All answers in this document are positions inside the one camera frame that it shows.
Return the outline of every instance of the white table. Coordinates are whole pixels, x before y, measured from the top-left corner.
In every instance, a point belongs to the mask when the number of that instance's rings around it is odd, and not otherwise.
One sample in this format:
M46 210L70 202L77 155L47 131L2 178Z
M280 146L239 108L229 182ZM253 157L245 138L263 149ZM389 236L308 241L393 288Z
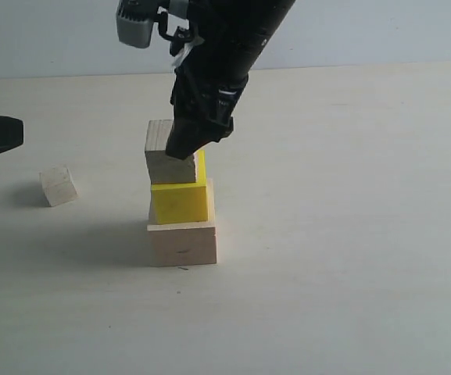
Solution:
M451 62L254 72L188 270L146 267L172 83L0 80L0 374L451 374ZM80 198L46 208L60 164Z

